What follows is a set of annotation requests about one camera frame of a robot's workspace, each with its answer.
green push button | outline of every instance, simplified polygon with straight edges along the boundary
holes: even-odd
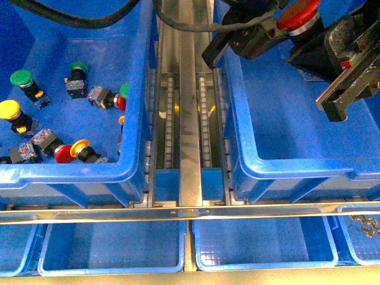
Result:
[[[129,83],[123,84],[123,86],[120,87],[119,93],[120,93],[121,97],[123,97],[124,99],[127,99],[128,94],[129,94]]]
[[[11,83],[16,86],[23,86],[33,80],[32,74],[29,70],[18,70],[11,75]]]
[[[70,65],[70,71],[72,71],[74,68],[80,68],[82,70],[84,70],[84,72],[87,74],[88,73],[88,67],[86,64],[84,64],[83,62],[73,62],[71,65]]]

black cable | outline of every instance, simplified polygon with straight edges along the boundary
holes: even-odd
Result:
[[[175,22],[173,19],[166,17],[162,13],[161,0],[153,0],[154,10],[156,11],[157,16],[162,22],[164,22],[165,24],[167,24],[169,27],[173,29],[176,29],[179,31],[190,31],[194,33],[203,33],[203,32],[209,32],[209,31],[217,31],[217,32],[236,31],[236,30],[252,27],[272,17],[274,13],[276,13],[277,8],[278,8],[278,1],[276,1],[276,3],[277,3],[276,7],[271,7],[271,9],[268,12],[266,12],[264,15],[262,15],[261,17],[256,17],[247,23],[237,23],[237,24],[230,24],[230,25],[219,25],[217,23],[193,25],[193,24],[178,23],[178,22]]]
[[[83,18],[58,11],[35,0],[7,0],[8,2],[59,24],[81,29],[102,29],[123,19],[140,0],[129,0],[116,12],[101,18]]]

pile of switches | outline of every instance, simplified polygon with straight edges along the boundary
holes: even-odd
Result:
[[[117,108],[125,110],[129,84],[124,84],[119,93],[112,93],[108,88],[94,86],[90,92],[86,89],[88,67],[82,62],[73,62],[70,65],[71,76],[65,78],[66,91],[72,99],[88,98],[91,105],[98,108]],[[10,78],[15,86],[41,109],[46,107],[50,98],[35,83],[32,73],[28,70],[19,70]],[[78,158],[84,163],[108,163],[108,158],[97,154],[87,140],[80,140],[73,145],[65,144],[51,129],[42,127],[36,119],[26,115],[15,100],[6,100],[0,103],[0,119],[11,123],[11,130],[22,138],[29,139],[18,147],[9,150],[9,156],[0,157],[0,164],[20,164],[42,162],[43,153],[48,158],[55,158],[57,163],[70,163]],[[123,130],[124,116],[119,123]],[[118,154],[121,148],[121,135],[118,137]]]

metal rail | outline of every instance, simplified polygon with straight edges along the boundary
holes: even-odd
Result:
[[[179,19],[194,22],[193,1],[179,2]],[[179,33],[179,204],[202,206],[201,153],[193,33]]]
[[[375,205],[374,210],[346,210],[349,205]],[[380,214],[380,202],[324,202],[313,204],[215,205],[207,207],[175,207],[163,203],[154,208],[99,208],[0,211],[0,224],[94,223],[116,221],[257,219],[270,217],[345,216]]]
[[[376,284],[380,266],[292,268],[160,274],[85,275],[0,278],[0,285],[367,285]]]

blue plastic bin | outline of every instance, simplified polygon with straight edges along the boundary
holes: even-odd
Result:
[[[355,210],[371,212],[379,210],[378,206],[341,207],[340,211]],[[380,221],[380,215],[366,215]],[[365,226],[354,221],[350,216],[329,217],[332,235],[337,246],[339,265],[379,265],[380,264],[380,232],[375,231],[371,238],[362,231]]]
[[[43,276],[174,273],[183,267],[185,222],[51,224]]]
[[[322,0],[319,11],[330,24],[363,2]],[[216,8],[220,20],[228,6]],[[253,61],[228,48],[220,62],[235,198],[380,198],[380,96],[330,122],[315,103],[328,84],[306,82],[287,64],[291,47],[284,42]]]
[[[193,221],[203,271],[333,267],[337,250],[326,217]]]
[[[46,226],[0,226],[0,277],[37,275],[37,264]]]
[[[102,17],[120,8],[124,0],[45,0],[44,4],[83,17]],[[64,143],[87,139],[108,164],[57,164],[46,159],[39,164],[0,165],[0,203],[3,204],[106,204],[141,201],[147,189],[144,177],[145,141],[150,128],[145,108],[149,68],[155,68],[152,4],[141,1],[123,20],[100,30],[56,24],[7,1],[0,1],[0,100],[15,99],[24,113],[51,128]],[[88,89],[101,85],[118,92],[129,83],[120,158],[116,145],[123,112],[97,109],[87,99],[71,99],[64,78],[70,76],[71,62],[89,67]],[[29,69],[35,82],[52,100],[42,110],[10,83],[18,69]],[[0,120],[0,156],[24,139]]]

